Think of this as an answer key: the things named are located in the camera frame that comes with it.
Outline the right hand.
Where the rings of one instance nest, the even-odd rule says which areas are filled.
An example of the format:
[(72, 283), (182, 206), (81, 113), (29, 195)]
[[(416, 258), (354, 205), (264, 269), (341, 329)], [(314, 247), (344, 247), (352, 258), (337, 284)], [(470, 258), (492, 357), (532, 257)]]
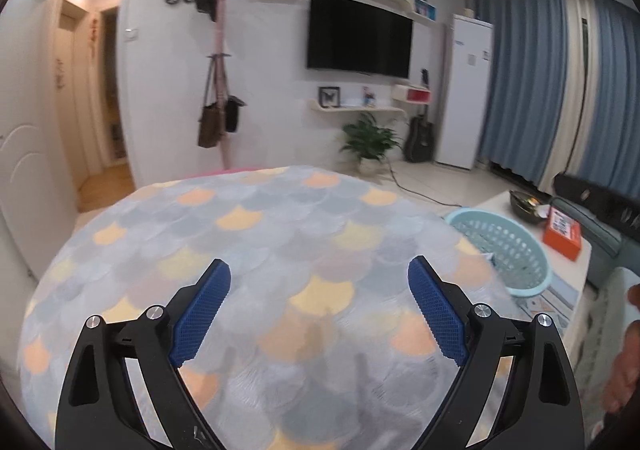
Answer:
[(639, 321), (631, 322), (625, 332), (622, 351), (614, 360), (603, 395), (603, 408), (615, 414), (626, 407), (637, 388), (640, 372)]

